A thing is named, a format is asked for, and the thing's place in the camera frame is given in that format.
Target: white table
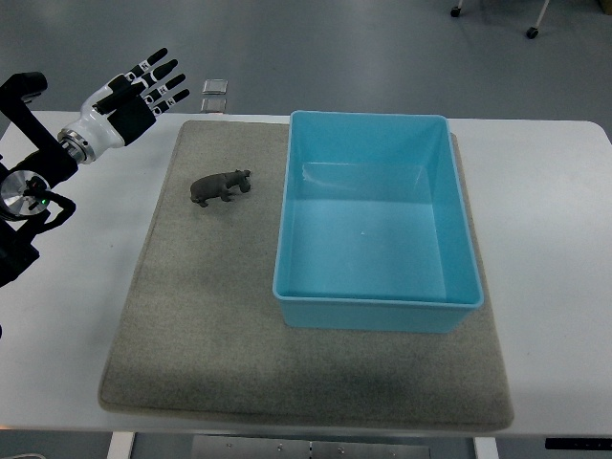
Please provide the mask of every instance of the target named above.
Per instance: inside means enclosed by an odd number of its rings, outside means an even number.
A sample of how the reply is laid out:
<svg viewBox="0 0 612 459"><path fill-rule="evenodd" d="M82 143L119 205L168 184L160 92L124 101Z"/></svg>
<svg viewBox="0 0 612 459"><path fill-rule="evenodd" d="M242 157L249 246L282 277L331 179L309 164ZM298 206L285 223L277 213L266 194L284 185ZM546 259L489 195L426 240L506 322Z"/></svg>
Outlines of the white table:
<svg viewBox="0 0 612 459"><path fill-rule="evenodd" d="M77 113L36 112L52 133ZM98 383L180 126L169 115L55 190L75 215L37 236L40 258L0 289L0 426L409 435L237 426L108 413ZM612 434L612 145L584 121L450 120L464 163L515 419L496 435ZM12 167L33 151L15 128ZM447 432L425 432L445 434Z"/></svg>

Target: plastic container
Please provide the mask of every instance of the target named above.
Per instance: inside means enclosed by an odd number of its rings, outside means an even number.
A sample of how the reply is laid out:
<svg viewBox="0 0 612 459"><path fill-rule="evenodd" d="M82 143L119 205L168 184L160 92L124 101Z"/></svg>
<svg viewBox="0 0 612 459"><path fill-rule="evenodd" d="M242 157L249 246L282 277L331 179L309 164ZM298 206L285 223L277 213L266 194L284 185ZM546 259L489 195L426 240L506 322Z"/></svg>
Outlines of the plastic container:
<svg viewBox="0 0 612 459"><path fill-rule="evenodd" d="M273 293L294 327L445 333L482 305L445 118L291 115Z"/></svg>

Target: gray felt mat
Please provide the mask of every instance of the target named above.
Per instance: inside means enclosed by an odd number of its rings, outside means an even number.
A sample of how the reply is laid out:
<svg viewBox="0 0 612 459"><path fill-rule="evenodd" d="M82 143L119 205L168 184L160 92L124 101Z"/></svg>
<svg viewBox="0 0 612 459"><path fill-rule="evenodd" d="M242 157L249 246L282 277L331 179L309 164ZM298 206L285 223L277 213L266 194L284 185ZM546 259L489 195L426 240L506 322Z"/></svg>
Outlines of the gray felt mat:
<svg viewBox="0 0 612 459"><path fill-rule="evenodd" d="M284 324L272 280L287 140L280 124L183 126L101 406L282 426L508 426L513 411L488 300L446 335ZM236 168L252 171L251 192L207 208L190 202L192 182Z"/></svg>

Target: chair wheel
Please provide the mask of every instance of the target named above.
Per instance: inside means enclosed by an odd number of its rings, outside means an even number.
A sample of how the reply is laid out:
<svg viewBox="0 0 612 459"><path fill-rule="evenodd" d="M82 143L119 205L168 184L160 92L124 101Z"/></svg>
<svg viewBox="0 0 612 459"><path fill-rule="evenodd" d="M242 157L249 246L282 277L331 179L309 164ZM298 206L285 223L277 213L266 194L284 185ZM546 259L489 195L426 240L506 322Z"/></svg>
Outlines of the chair wheel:
<svg viewBox="0 0 612 459"><path fill-rule="evenodd" d="M527 38L533 40L537 37L537 29L535 27L530 27L529 30L525 32L525 34L527 35Z"/></svg>

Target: white robotic hand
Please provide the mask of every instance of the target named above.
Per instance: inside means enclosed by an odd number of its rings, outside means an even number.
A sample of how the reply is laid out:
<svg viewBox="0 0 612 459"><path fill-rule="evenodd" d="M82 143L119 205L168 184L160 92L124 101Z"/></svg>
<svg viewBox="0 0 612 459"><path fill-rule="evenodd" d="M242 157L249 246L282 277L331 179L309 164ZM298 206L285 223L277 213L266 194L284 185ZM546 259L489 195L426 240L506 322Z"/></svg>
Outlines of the white robotic hand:
<svg viewBox="0 0 612 459"><path fill-rule="evenodd" d="M78 164L95 161L108 148L130 144L155 123L156 117L188 96L189 91L184 89L169 97L169 91L183 82L185 75L163 83L178 65L176 59L152 70L166 54L166 48L160 49L85 100L80 118L57 136Z"/></svg>

